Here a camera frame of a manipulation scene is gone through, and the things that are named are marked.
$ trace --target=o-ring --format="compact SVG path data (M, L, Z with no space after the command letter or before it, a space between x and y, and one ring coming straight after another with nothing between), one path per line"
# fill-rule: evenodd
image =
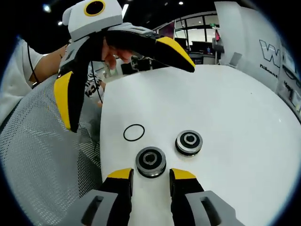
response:
M125 134L126 134L126 130L127 130L128 128L132 127L132 126L140 126L140 127L142 127L143 133L142 133L142 135L141 135L140 137L138 137L137 139L129 140L129 139L126 138L126 135L125 135ZM145 128L144 128L143 125L140 125L140 124L133 124L133 125L128 126L128 127L124 130L124 132L123 132L123 138L124 138L125 140L127 140L127 141L136 141L136 140L139 140L141 137L143 137L144 133L145 133Z

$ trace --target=human hand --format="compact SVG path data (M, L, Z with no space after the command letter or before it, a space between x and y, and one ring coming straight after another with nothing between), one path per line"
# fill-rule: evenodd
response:
M129 63L132 53L128 50L116 49L113 46L109 46L106 39L104 38L102 60L104 60L110 66L111 70L116 67L116 59L114 55L119 56L119 58L123 60L124 63Z

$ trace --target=black cable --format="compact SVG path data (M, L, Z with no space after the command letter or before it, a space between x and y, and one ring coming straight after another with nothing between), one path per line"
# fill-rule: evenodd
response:
M91 61L91 67L92 67L92 74L93 74L96 90L97 90L100 101L103 103L103 100L102 100L102 98L100 97L100 94L99 94L99 90L98 90L99 87L97 86L97 83L96 83L96 78L95 78L95 75L94 75L94 68L93 68L93 62L92 61Z
M28 53L29 64L30 64L30 67L31 67L31 69L32 69L32 74L33 74L33 76L34 76L36 82L37 82L38 84L40 84L40 81L38 80L37 75L36 75L36 73L34 72L34 69L33 69L33 66L32 66L32 60L31 60L31 58L30 58L29 45L28 45L28 44L27 44L27 53Z

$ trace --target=printed logo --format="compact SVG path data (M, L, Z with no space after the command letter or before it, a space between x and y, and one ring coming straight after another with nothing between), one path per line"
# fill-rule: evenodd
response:
M267 43L263 40L259 40L261 49L262 49L262 54L263 58L269 62L273 60L273 64L280 68L280 50L275 48L275 46Z

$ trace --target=white table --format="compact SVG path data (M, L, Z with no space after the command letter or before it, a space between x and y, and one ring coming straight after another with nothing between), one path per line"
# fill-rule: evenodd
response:
M123 138L124 129L142 124L144 136ZM175 151L177 135L195 130L203 147L195 157ZM301 125L270 89L226 66L197 65L194 73L164 68L109 83L101 122L101 164L105 179L132 167L133 209L129 226L172 226L169 169L195 174L246 226L267 226L292 195L301 163ZM166 155L166 171L144 178L137 153L148 146Z

